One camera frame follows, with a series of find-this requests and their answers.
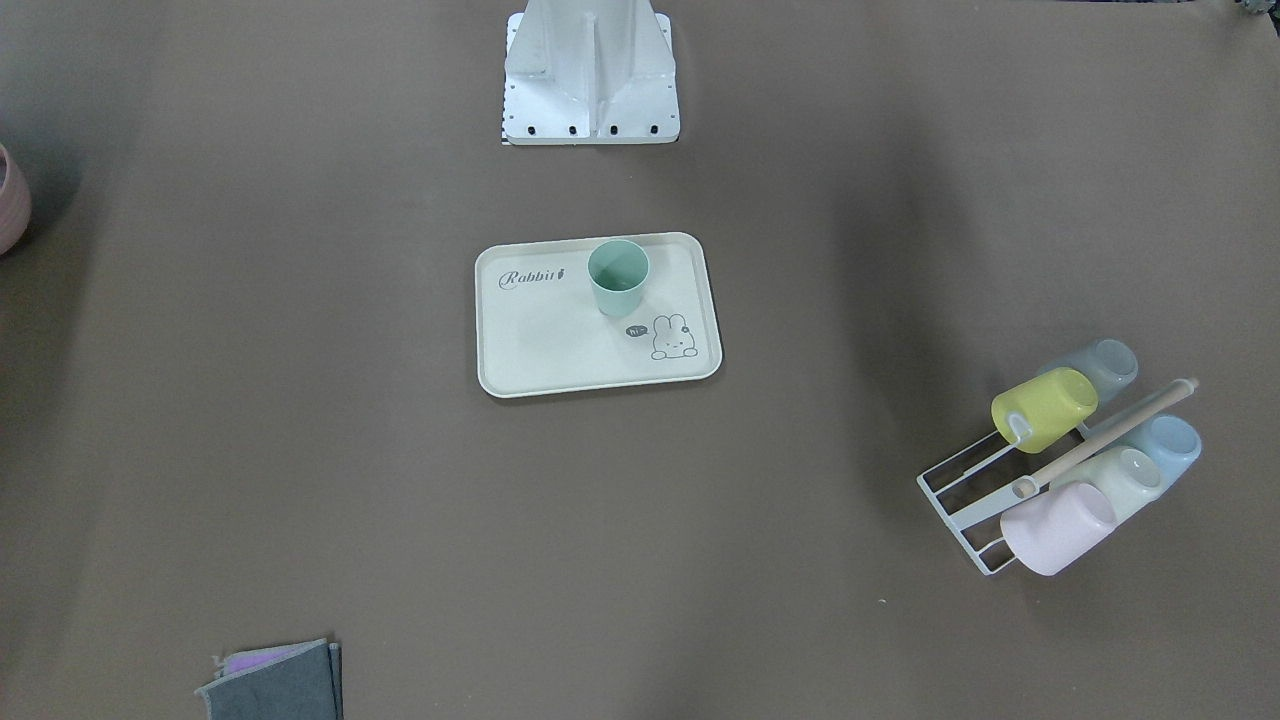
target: pink bowl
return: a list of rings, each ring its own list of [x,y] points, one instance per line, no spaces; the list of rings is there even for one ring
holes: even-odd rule
[[[10,247],[31,222],[31,190],[14,164],[9,150],[0,145],[0,255]]]

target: cup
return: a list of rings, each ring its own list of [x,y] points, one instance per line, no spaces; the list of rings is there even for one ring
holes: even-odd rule
[[[0,145],[0,255],[9,251],[31,222],[31,190],[27,178]]]
[[[600,313],[621,318],[634,313],[644,299],[649,255],[630,240],[611,240],[591,251],[586,273]]]
[[[1057,357],[1041,368],[1047,373],[1053,368],[1074,368],[1079,370],[1098,392],[1098,406],[1103,406],[1120,395],[1138,377],[1138,356],[1119,340],[1105,337],[1089,345]]]
[[[1128,445],[1146,452],[1160,468],[1166,488],[1176,483],[1201,454],[1196,428],[1181,418],[1164,413],[1120,436],[1115,445]]]
[[[1156,461],[1128,446],[1114,446],[1089,457],[1053,480],[1053,487],[1070,483],[1088,483],[1102,491],[1111,501],[1117,525],[1169,489],[1169,482]]]
[[[1053,368],[991,401],[991,419],[1010,445],[1041,452],[1098,409],[1093,384],[1071,368]]]
[[[1055,487],[1000,516],[1014,557],[1041,575],[1056,575],[1116,528],[1115,510],[1089,483]]]

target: pink cup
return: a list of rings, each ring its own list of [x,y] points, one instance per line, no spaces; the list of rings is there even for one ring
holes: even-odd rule
[[[1041,575],[1056,575],[1116,529],[1107,496],[1089,483],[1056,487],[1000,516],[1014,557]]]
[[[9,150],[0,145],[0,255],[9,251],[31,222],[31,190],[14,164]]]

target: white rectangular tray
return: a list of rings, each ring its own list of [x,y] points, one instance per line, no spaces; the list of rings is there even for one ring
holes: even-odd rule
[[[613,237],[498,245],[476,258],[476,374],[497,397],[699,380],[723,357],[703,246],[618,236],[649,255],[635,313],[595,306],[586,259]]]

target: mint green cup on tray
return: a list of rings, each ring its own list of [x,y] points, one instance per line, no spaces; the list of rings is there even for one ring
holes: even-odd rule
[[[644,299],[649,255],[630,240],[611,240],[591,251],[586,273],[600,313],[616,318],[630,315]]]

